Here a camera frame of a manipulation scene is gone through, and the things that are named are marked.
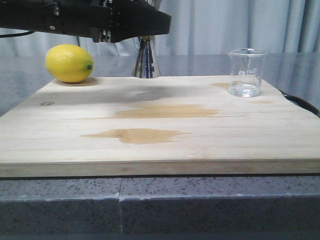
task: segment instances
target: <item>wooden board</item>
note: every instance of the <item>wooden board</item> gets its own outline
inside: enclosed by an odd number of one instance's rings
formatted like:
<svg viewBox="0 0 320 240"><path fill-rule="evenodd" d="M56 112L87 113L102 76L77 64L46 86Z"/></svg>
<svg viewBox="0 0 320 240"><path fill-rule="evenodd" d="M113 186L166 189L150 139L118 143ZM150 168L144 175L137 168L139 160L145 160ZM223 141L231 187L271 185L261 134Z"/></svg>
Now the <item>wooden board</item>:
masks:
<svg viewBox="0 0 320 240"><path fill-rule="evenodd" d="M320 119L230 78L53 80L0 117L0 177L320 173Z"/></svg>

